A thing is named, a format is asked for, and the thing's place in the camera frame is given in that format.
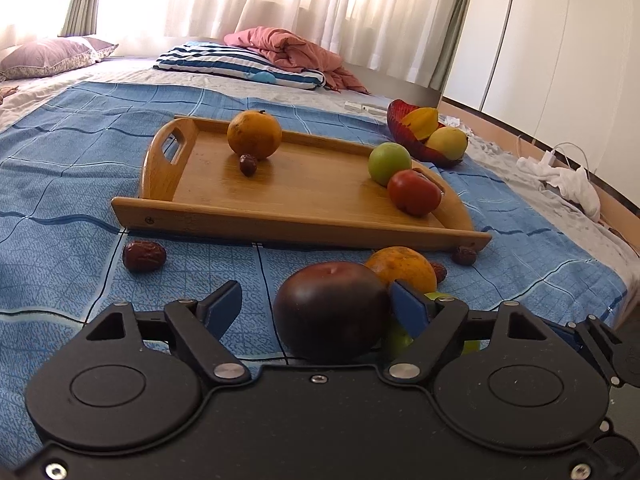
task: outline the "green curtain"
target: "green curtain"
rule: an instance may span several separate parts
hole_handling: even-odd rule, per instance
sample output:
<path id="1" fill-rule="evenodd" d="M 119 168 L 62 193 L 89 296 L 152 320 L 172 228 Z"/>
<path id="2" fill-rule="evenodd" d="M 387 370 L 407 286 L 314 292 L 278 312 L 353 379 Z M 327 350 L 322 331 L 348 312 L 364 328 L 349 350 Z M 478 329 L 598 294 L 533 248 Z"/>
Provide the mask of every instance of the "green curtain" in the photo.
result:
<path id="1" fill-rule="evenodd" d="M 453 56 L 456 53 L 456 47 L 458 46 L 458 39 L 462 31 L 462 24 L 465 21 L 468 4 L 469 0 L 456 0 L 451 21 L 449 22 L 449 28 L 447 29 L 447 34 L 442 45 L 442 51 L 440 52 L 438 63 L 431 76 L 429 87 L 440 93 L 444 90 L 444 84 L 447 80 L 447 75 L 449 75 Z"/>
<path id="2" fill-rule="evenodd" d="M 60 36 L 95 34 L 98 0 L 71 0 Z"/>

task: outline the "pink pillow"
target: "pink pillow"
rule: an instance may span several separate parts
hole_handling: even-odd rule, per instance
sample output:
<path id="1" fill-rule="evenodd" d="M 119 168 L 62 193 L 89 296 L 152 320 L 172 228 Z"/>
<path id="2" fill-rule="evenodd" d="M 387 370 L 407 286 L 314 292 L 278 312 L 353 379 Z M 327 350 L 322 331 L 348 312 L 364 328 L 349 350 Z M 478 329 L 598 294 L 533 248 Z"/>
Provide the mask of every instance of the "pink pillow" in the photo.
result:
<path id="1" fill-rule="evenodd" d="M 109 57 L 118 47 L 117 43 L 109 43 L 108 41 L 99 40 L 98 38 L 91 38 L 90 36 L 83 36 L 82 38 L 89 42 L 93 49 L 98 53 L 98 56 L 100 56 L 100 60 L 104 59 L 105 57 Z"/>
<path id="2" fill-rule="evenodd" d="M 101 59 L 85 38 L 30 41 L 0 62 L 0 81 L 47 77 L 89 66 Z"/>

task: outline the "blue checkered bedsheet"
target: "blue checkered bedsheet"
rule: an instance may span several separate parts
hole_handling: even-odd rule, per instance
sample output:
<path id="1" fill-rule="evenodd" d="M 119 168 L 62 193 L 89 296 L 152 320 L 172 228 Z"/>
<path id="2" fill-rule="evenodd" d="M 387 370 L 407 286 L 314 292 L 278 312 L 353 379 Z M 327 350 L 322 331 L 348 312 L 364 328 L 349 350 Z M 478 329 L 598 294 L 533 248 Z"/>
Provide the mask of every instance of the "blue checkered bedsheet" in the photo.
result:
<path id="1" fill-rule="evenodd" d="M 174 238 L 160 240 L 168 259 L 158 272 L 133 276 L 124 269 L 120 253 L 133 236 L 118 224 L 110 199 L 136 195 L 158 128 L 175 114 L 230 120 L 248 108 L 269 111 L 287 130 L 367 144 L 388 140 L 386 126 L 368 118 L 183 86 L 87 82 L 0 134 L 0 463 L 15 466 L 40 447 L 24 409 L 28 379 L 112 301 L 151 310 L 238 280 L 242 313 L 223 343 L 254 367 L 283 363 L 292 356 L 283 352 L 270 311 L 283 280 L 311 263 L 364 262 L 370 255 Z M 476 229 L 494 236 L 473 267 L 429 254 L 449 269 L 441 291 L 483 310 L 518 299 L 560 323 L 590 313 L 613 318 L 626 289 L 612 270 L 468 158 L 440 173 Z"/>

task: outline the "orange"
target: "orange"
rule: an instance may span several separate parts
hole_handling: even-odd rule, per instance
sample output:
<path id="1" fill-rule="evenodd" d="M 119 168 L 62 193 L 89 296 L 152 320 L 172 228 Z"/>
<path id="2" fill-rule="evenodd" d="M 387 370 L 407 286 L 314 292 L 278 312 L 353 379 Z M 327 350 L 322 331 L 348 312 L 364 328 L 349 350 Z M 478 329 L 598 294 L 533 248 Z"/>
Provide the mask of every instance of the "orange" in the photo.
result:
<path id="1" fill-rule="evenodd" d="M 405 280 L 426 294 L 435 292 L 438 284 L 431 264 L 420 253 L 408 247 L 387 247 L 373 253 L 365 263 L 389 286 L 393 280 Z"/>
<path id="2" fill-rule="evenodd" d="M 238 155 L 267 158 L 282 142 L 278 120 L 264 110 L 246 110 L 236 115 L 226 130 L 226 141 Z"/>

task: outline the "green apple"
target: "green apple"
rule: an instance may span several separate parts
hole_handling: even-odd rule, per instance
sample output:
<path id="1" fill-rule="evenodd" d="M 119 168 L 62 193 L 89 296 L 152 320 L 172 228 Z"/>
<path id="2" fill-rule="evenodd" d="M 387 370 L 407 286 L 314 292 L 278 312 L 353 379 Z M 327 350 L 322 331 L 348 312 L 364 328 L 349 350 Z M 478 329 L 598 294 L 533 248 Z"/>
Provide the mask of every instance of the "green apple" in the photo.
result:
<path id="1" fill-rule="evenodd" d="M 436 301 L 438 298 L 453 298 L 452 295 L 446 292 L 427 292 L 425 296 L 432 301 Z"/>
<path id="2" fill-rule="evenodd" d="M 393 361 L 412 342 L 414 342 L 414 339 L 408 335 L 396 318 L 392 318 L 385 335 L 382 336 L 383 354 L 386 359 Z"/>
<path id="3" fill-rule="evenodd" d="M 384 142 L 369 155 L 369 174 L 380 186 L 385 186 L 398 171 L 411 169 L 411 155 L 404 146 Z"/>
<path id="4" fill-rule="evenodd" d="M 425 296 L 430 300 L 436 300 L 443 296 L 453 298 L 451 294 L 446 294 L 445 292 L 428 292 Z M 402 325 L 398 323 L 398 320 L 393 318 L 382 338 L 382 351 L 384 352 L 385 358 L 392 361 L 402 353 L 402 350 L 407 348 L 413 342 L 414 339 L 408 335 L 404 328 L 402 328 Z M 479 341 L 465 341 L 465 346 L 462 349 L 462 355 L 477 352 L 479 349 Z"/>
<path id="5" fill-rule="evenodd" d="M 437 300 L 438 298 L 442 298 L 443 296 L 447 298 L 453 298 L 452 295 L 447 294 L 446 292 L 427 292 L 425 296 L 433 301 Z M 479 341 L 465 341 L 465 347 L 462 349 L 462 355 L 471 354 L 471 352 L 477 352 L 479 349 Z"/>

